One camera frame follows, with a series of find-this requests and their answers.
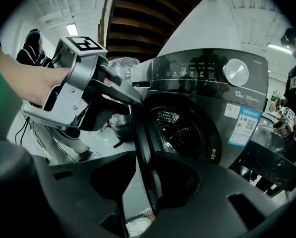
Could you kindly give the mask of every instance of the washing machine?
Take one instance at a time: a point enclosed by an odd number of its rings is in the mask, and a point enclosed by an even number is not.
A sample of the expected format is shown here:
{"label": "washing machine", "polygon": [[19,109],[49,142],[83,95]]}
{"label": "washing machine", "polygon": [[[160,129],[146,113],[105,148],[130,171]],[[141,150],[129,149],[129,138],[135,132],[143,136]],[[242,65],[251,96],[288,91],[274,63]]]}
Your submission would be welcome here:
{"label": "washing machine", "polygon": [[131,77],[165,151],[171,145],[173,154],[229,167],[263,112],[268,62],[242,51],[195,49],[141,63]]}

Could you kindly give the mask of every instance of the black cable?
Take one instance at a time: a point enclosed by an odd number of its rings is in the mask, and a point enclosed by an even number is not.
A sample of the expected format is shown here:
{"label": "black cable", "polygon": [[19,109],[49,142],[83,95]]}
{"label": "black cable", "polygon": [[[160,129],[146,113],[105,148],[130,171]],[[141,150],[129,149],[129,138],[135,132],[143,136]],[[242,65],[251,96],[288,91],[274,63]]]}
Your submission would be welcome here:
{"label": "black cable", "polygon": [[24,127],[25,127],[25,125],[27,124],[28,120],[29,120],[29,117],[26,118],[26,120],[25,120],[25,122],[24,122],[24,124],[23,124],[23,126],[22,126],[22,128],[21,128],[21,130],[19,130],[19,131],[16,133],[16,135],[14,136],[14,141],[15,141],[16,144],[17,144],[17,135],[18,135],[18,134],[24,129]]}
{"label": "black cable", "polygon": [[45,126],[45,128],[47,129],[47,131],[49,132],[49,134],[51,135],[53,141],[55,142],[56,145],[58,145],[59,149],[61,149],[68,157],[70,157],[75,163],[77,163],[73,158],[72,156],[70,156],[67,152],[65,152],[61,147],[60,145],[56,142],[56,140],[54,139],[52,133],[49,131],[49,129]]}
{"label": "black cable", "polygon": [[54,66],[54,64],[60,59],[61,54],[59,54],[59,52],[60,52],[60,50],[61,50],[62,47],[63,47],[63,45],[62,45],[62,46],[58,49],[58,51],[54,54],[54,56],[53,56],[53,58],[52,58],[52,60],[51,60],[51,66]]}
{"label": "black cable", "polygon": [[116,145],[114,145],[113,147],[117,148],[117,147],[121,146],[123,143],[124,143],[124,140],[120,139],[119,142]]}
{"label": "black cable", "polygon": [[58,62],[58,60],[59,60],[59,57],[54,61],[54,62],[50,62],[51,63],[51,66],[49,67],[49,68],[52,68],[52,66],[54,67],[54,64],[56,63],[56,62]]}
{"label": "black cable", "polygon": [[286,201],[287,201],[287,203],[289,202],[289,192],[288,191],[286,191]]}
{"label": "black cable", "polygon": [[35,127],[34,127],[34,121],[30,124],[30,129],[33,130],[33,135],[35,135],[35,139],[37,140],[39,146],[41,146],[42,148],[45,148],[45,147],[44,147],[44,144],[43,144],[43,142],[42,142],[42,140],[41,140],[41,138],[40,138],[39,135],[37,134],[37,131],[36,131]]}
{"label": "black cable", "polygon": [[30,118],[28,117],[27,120],[25,121],[26,122],[26,125],[25,125],[24,131],[23,131],[22,136],[21,136],[21,139],[20,139],[20,145],[21,146],[22,146],[22,139],[23,139],[24,133],[27,130],[27,127],[28,127],[28,124],[29,124],[29,120],[30,120]]}
{"label": "black cable", "polygon": [[103,157],[99,152],[91,152],[90,154],[92,154],[92,153],[97,153],[97,154],[99,154],[99,156],[100,156],[101,158]]}

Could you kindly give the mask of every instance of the white wall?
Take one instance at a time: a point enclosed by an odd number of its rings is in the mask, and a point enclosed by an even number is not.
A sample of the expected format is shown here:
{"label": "white wall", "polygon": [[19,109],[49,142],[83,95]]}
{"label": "white wall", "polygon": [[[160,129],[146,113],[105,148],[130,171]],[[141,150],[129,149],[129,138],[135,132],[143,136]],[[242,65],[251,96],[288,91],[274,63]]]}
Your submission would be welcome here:
{"label": "white wall", "polygon": [[43,49],[47,57],[53,57],[55,53],[56,46],[54,46],[42,33],[42,40],[43,40]]}
{"label": "white wall", "polygon": [[286,84],[284,82],[281,82],[274,78],[269,77],[269,87],[268,87],[268,93],[267,93],[268,99],[271,98],[272,93],[275,90],[280,91],[281,96],[283,96],[286,90]]}
{"label": "white wall", "polygon": [[[288,71],[290,71],[295,66],[295,64],[296,64],[296,60],[294,60],[291,65],[288,65],[287,66]],[[281,71],[283,71],[283,68],[268,62],[268,69],[271,71],[269,73],[269,78],[272,78],[276,81],[280,81],[284,84],[287,82],[287,77],[289,73],[283,72],[282,75],[279,74],[279,72],[281,73]]]}
{"label": "white wall", "polygon": [[239,38],[222,16],[216,0],[203,0],[171,35],[158,56],[188,49],[225,48],[240,50]]}

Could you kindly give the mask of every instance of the washing machine door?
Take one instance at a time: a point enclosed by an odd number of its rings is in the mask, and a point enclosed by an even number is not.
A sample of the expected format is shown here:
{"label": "washing machine door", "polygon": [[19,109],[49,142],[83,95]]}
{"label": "washing machine door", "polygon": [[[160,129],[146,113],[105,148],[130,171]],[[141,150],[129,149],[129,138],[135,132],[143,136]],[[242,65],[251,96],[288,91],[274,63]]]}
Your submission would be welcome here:
{"label": "washing machine door", "polygon": [[207,114],[192,101],[166,93],[146,98],[144,106],[160,128],[164,151],[219,164],[219,133]]}

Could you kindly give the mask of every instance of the human hand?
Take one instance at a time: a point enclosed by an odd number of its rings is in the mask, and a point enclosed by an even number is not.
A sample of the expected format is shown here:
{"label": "human hand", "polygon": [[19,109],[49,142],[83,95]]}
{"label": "human hand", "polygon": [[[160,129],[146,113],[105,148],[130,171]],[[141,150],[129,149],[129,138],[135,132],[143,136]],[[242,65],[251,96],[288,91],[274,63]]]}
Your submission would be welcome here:
{"label": "human hand", "polygon": [[286,137],[291,134],[295,129],[296,121],[295,119],[292,122],[287,123],[287,125],[282,129],[283,136]]}
{"label": "human hand", "polygon": [[43,106],[51,89],[60,85],[70,69],[45,68],[18,63],[0,47],[0,74],[23,100]]}
{"label": "human hand", "polygon": [[283,102],[282,99],[278,99],[278,100],[275,102],[276,109],[278,109],[279,106],[282,106],[282,104],[283,104],[282,102]]}

